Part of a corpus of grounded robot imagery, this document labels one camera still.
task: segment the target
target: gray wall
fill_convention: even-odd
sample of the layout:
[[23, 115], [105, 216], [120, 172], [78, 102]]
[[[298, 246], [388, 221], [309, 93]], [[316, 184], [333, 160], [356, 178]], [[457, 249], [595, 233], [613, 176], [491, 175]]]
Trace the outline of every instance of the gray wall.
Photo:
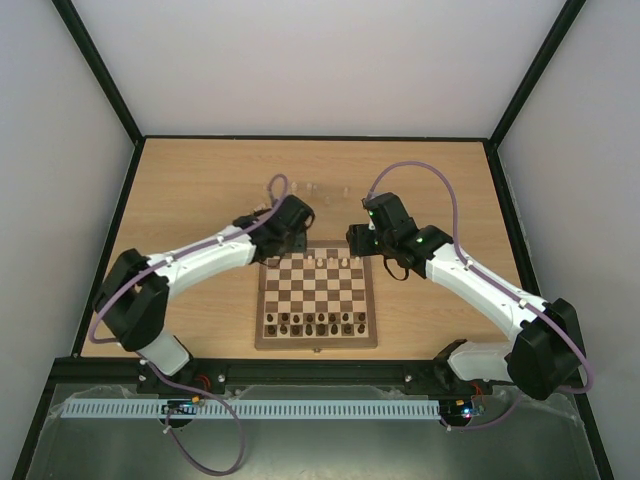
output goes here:
[[640, 2], [587, 2], [501, 148], [543, 292], [578, 309], [617, 478], [640, 416]]
[[75, 0], [146, 134], [490, 135], [563, 0]]
[[52, 3], [0, 14], [0, 478], [68, 355], [132, 145]]

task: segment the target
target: black metal frame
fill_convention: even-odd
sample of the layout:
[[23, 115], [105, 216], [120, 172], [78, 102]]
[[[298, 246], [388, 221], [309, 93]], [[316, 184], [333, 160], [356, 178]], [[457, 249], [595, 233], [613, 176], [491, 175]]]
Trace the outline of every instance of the black metal frame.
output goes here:
[[[92, 309], [90, 299], [93, 297], [106, 273], [107, 263], [111, 257], [118, 228], [124, 214], [127, 199], [136, 170], [142, 155], [146, 138], [194, 138], [194, 139], [244, 139], [244, 140], [324, 140], [324, 141], [402, 141], [402, 142], [482, 142], [489, 169], [491, 171], [496, 195], [505, 227], [513, 251], [515, 264], [522, 287], [534, 294], [540, 290], [533, 272], [529, 252], [522, 234], [519, 219], [516, 215], [513, 200], [505, 179], [504, 171], [498, 155], [498, 147], [518, 113], [533, 91], [537, 81], [544, 72], [553, 54], [577, 17], [585, 0], [567, 0], [558, 15], [551, 31], [528, 69], [513, 99], [496, 127], [491, 139], [487, 138], [447, 138], [447, 137], [345, 137], [345, 136], [259, 136], [259, 135], [148, 135], [143, 136], [135, 120], [129, 112], [109, 71], [98, 53], [89, 33], [70, 0], [52, 0], [69, 32], [80, 48], [85, 60], [91, 67], [97, 81], [103, 88], [122, 125], [135, 145], [129, 171], [118, 200], [116, 212], [107, 234], [107, 239], [100, 257], [94, 282], [87, 305], [85, 307], [77, 336], [72, 348], [72, 356], [56, 359], [42, 397], [36, 409], [31, 428], [24, 443], [22, 453], [14, 472], [14, 479], [25, 478], [31, 463], [38, 436], [57, 384], [66, 383], [98, 383], [98, 384], [137, 384], [141, 366], [135, 359], [121, 358], [81, 358], [82, 345], [91, 321]], [[464, 383], [456, 386], [455, 391], [444, 391], [441, 382], [435, 380], [433, 373], [437, 360], [425, 361], [290, 361], [290, 360], [218, 360], [200, 359], [212, 372], [219, 371], [225, 376], [224, 386], [244, 386], [254, 383], [274, 384], [360, 384], [395, 387], [407, 393], [430, 393], [442, 400], [467, 397], [472, 395]], [[600, 477], [612, 479], [613, 474], [604, 451], [600, 435], [586, 395], [576, 395], [575, 400], [580, 415], [585, 422], [587, 436]]]

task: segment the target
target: purple cable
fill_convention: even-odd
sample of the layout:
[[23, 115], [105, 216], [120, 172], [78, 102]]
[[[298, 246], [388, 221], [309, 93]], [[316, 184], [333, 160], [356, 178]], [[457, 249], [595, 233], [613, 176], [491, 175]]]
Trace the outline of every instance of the purple cable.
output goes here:
[[[453, 247], [454, 247], [454, 249], [456, 251], [456, 255], [458, 256], [458, 258], [460, 259], [462, 264], [467, 266], [467, 263], [468, 263], [469, 259], [467, 257], [465, 257], [464, 254], [462, 253], [462, 249], [460, 247], [460, 239], [458, 237], [458, 200], [456, 198], [455, 192], [453, 191], [453, 187], [451, 186], [451, 183], [449, 182], [449, 180], [447, 180], [447, 177], [445, 177], [444, 174], [440, 170], [438, 170], [437, 168], [435, 168], [435, 167], [433, 167], [433, 166], [431, 166], [431, 165], [429, 165], [427, 163], [418, 162], [418, 161], [414, 161], [414, 160], [410, 160], [410, 161], [406, 161], [406, 162], [394, 163], [393, 165], [390, 165], [387, 168], [385, 168], [382, 171], [382, 173], [380, 173], [380, 175], [378, 175], [378, 178], [376, 178], [376, 180], [373, 182], [373, 185], [371, 185], [371, 188], [369, 189], [369, 193], [367, 194], [367, 198], [371, 198], [373, 196], [376, 187], [378, 186], [380, 181], [384, 178], [384, 176], [387, 175], [387, 173], [389, 173], [391, 170], [393, 170], [395, 168], [406, 167], [406, 166], [416, 166], [416, 167], [426, 168], [427, 170], [435, 173], [438, 176], [438, 178], [440, 178], [440, 180], [442, 180], [442, 183], [444, 183], [445, 187], [447, 187], [447, 190], [449, 191], [449, 196], [451, 197], [451, 204], [453, 206]], [[505, 294], [506, 296], [511, 298], [513, 301], [519, 303], [522, 300], [518, 295], [516, 295], [515, 293], [511, 292], [506, 287], [500, 285], [497, 281], [495, 281], [489, 275], [485, 274], [482, 270], [480, 270], [477, 267], [475, 267], [473, 264], [472, 265], [468, 265], [468, 268], [473, 273], [475, 273], [477, 276], [482, 278], [485, 282], [489, 283], [491, 286], [493, 286], [494, 288], [496, 288], [497, 290], [499, 290], [500, 292], [502, 292], [503, 294]], [[585, 370], [585, 373], [586, 373], [586, 376], [587, 376], [587, 381], [585, 382], [585, 385], [583, 387], [581, 387], [581, 388], [572, 388], [572, 387], [569, 387], [569, 386], [560, 386], [558, 389], [563, 391], [563, 392], [572, 393], [572, 394], [586, 393], [589, 390], [591, 390], [591, 387], [593, 387], [593, 378], [595, 377], [595, 373], [594, 373], [594, 371], [593, 371], [593, 369], [591, 367], [591, 364], [586, 359], [584, 354], [580, 351], [580, 349], [575, 344], [575, 342], [573, 340], [571, 340], [569, 335], [567, 335], [564, 332], [564, 330], [562, 330], [544, 312], [541, 312], [540, 310], [538, 310], [536, 307], [534, 307], [533, 305], [531, 305], [528, 302], [526, 303], [525, 308], [527, 308], [530, 312], [533, 312], [535, 315], [537, 315], [539, 318], [541, 318], [547, 325], [549, 325], [549, 327], [554, 332], [556, 332], [560, 338], [562, 338], [562, 340], [567, 344], [567, 346], [571, 349], [571, 351], [578, 358], [578, 360], [580, 360], [580, 363], [584, 367], [584, 370]], [[512, 411], [513, 411], [512, 409], [507, 410], [507, 412], [505, 412], [505, 415], [502, 415], [500, 418], [506, 417], [506, 415], [508, 413], [511, 413]]]
[[[285, 197], [287, 196], [287, 190], [289, 190], [289, 179], [282, 173], [278, 173], [276, 175], [274, 175], [271, 180], [269, 180], [269, 183], [267, 185], [267, 191], [269, 192], [269, 196], [271, 198], [274, 198], [273, 196], [273, 184], [275, 183], [275, 181], [277, 179], [282, 179], [284, 186], [282, 189], [282, 194], [278, 197], [278, 199], [276, 200], [275, 204], [273, 205], [273, 207], [271, 208], [271, 210], [269, 210], [267, 213], [265, 213], [264, 215], [262, 215], [258, 221], [252, 225], [249, 225], [247, 228], [245, 228], [244, 230], [240, 230], [238, 232], [234, 232], [231, 235], [229, 235], [228, 237], [225, 237], [222, 241], [227, 241], [227, 240], [233, 240], [234, 238], [238, 238], [241, 235], [245, 235], [247, 233], [251, 233], [253, 232], [256, 228], [261, 227], [262, 225], [265, 224], [265, 222], [267, 222], [267, 220], [269, 220], [273, 215], [275, 215], [276, 211], [280, 208], [280, 206], [282, 205], [282, 202], [284, 202]], [[195, 244], [185, 250], [182, 250], [179, 253], [176, 253], [173, 256], [174, 261], [175, 260], [179, 260], [182, 257], [185, 257], [186, 255], [189, 255], [193, 252], [197, 252], [198, 250], [202, 250], [203, 248], [208, 248], [208, 247], [212, 247], [213, 245], [217, 245], [218, 239], [217, 238], [213, 238], [211, 240], [208, 240], [206, 242], [202, 242], [202, 243], [198, 243]], [[122, 297], [126, 292], [129, 291], [130, 288], [132, 288], [134, 285], [138, 284], [142, 279], [144, 279], [147, 275], [152, 274], [153, 272], [155, 272], [156, 270], [158, 270], [159, 268], [162, 268], [164, 266], [167, 265], [167, 261], [166, 260], [161, 260], [158, 263], [155, 263], [151, 266], [149, 266], [148, 268], [145, 268], [144, 270], [142, 270], [140, 273], [138, 273], [135, 277], [133, 277], [131, 280], [129, 280], [127, 283], [125, 283], [122, 287], [120, 287], [120, 289], [118, 291], [116, 291], [116, 293], [113, 295], [113, 297], [111, 297], [109, 300], [107, 300], [107, 303], [104, 304], [104, 306], [100, 309], [100, 311], [96, 314], [96, 319], [93, 322], [93, 325], [91, 325], [91, 327], [89, 328], [89, 341], [91, 343], [98, 343], [98, 344], [102, 344], [102, 343], [115, 343], [118, 340], [115, 338], [96, 338], [96, 330], [98, 329], [98, 326], [100, 325], [100, 322], [102, 321], [102, 319], [104, 318], [105, 314], [109, 311], [109, 309], [111, 307], [113, 307], [113, 305], [120, 300], [120, 297]]]
[[225, 402], [218, 395], [214, 395], [213, 393], [207, 392], [206, 390], [201, 390], [199, 388], [189, 387], [187, 385], [181, 385], [179, 383], [172, 382], [167, 377], [165, 377], [164, 374], [153, 363], [148, 362], [148, 365], [151, 368], [151, 370], [153, 371], [153, 373], [155, 373], [155, 375], [165, 385], [168, 385], [168, 386], [170, 386], [172, 388], [178, 388], [178, 389], [184, 390], [186, 392], [197, 393], [198, 395], [202, 395], [204, 397], [210, 398], [210, 399], [215, 400], [216, 402], [218, 402], [220, 405], [222, 405], [225, 408], [225, 410], [227, 410], [227, 412], [229, 412], [231, 417], [233, 417], [233, 420], [236, 422], [236, 425], [238, 426], [238, 433], [240, 435], [240, 451], [238, 452], [238, 458], [236, 458], [236, 461], [234, 462], [234, 464], [227, 470], [223, 470], [223, 471], [212, 470], [210, 468], [205, 467], [200, 462], [198, 462], [196, 459], [194, 459], [191, 456], [191, 454], [189, 452], [187, 452], [187, 450], [184, 448], [182, 443], [180, 443], [180, 440], [178, 440], [177, 435], [173, 432], [173, 429], [169, 425], [169, 420], [171, 420], [171, 411], [169, 411], [167, 413], [167, 417], [164, 420], [164, 425], [166, 427], [165, 431], [169, 434], [169, 436], [171, 437], [173, 442], [176, 444], [176, 446], [180, 450], [180, 453], [182, 453], [182, 456], [187, 460], [187, 462], [189, 462], [191, 464], [191, 466], [193, 466], [195, 469], [199, 470], [200, 472], [202, 472], [202, 473], [204, 473], [206, 475], [210, 475], [212, 477], [224, 477], [225, 475], [229, 475], [229, 474], [237, 471], [240, 468], [240, 464], [242, 463], [242, 458], [244, 457], [244, 451], [245, 451], [246, 446], [247, 446], [247, 436], [244, 433], [244, 429], [242, 428], [242, 422], [240, 421], [240, 418], [238, 417], [238, 414], [235, 412], [235, 410], [233, 410], [231, 405], [229, 405], [227, 402]]
[[495, 420], [491, 420], [490, 422], [483, 423], [482, 425], [467, 425], [465, 427], [453, 427], [449, 425], [444, 418], [440, 419], [440, 423], [445, 427], [447, 427], [448, 429], [450, 428], [451, 430], [460, 430], [464, 432], [473, 431], [473, 430], [484, 430], [485, 428], [495, 427], [496, 425], [499, 425], [502, 422], [504, 422], [507, 419], [507, 417], [513, 413], [513, 411], [516, 409], [516, 407], [521, 401], [522, 401], [522, 395], [519, 394], [516, 397], [516, 399], [513, 401], [511, 406], [507, 409], [506, 412], [504, 412]]

